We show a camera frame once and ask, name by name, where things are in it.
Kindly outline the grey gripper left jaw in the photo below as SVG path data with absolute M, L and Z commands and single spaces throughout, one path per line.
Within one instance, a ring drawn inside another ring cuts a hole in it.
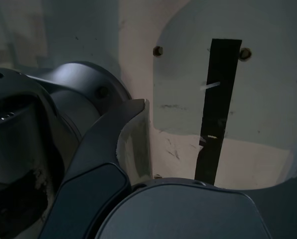
M 86 132 L 40 238 L 94 238 L 132 186 L 151 178 L 148 111 L 143 99 L 125 101 Z

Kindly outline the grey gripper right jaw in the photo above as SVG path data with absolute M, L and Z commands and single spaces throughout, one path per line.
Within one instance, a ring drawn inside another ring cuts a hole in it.
M 297 239 L 297 146 L 292 175 L 264 189 L 153 180 L 121 201 L 100 239 Z

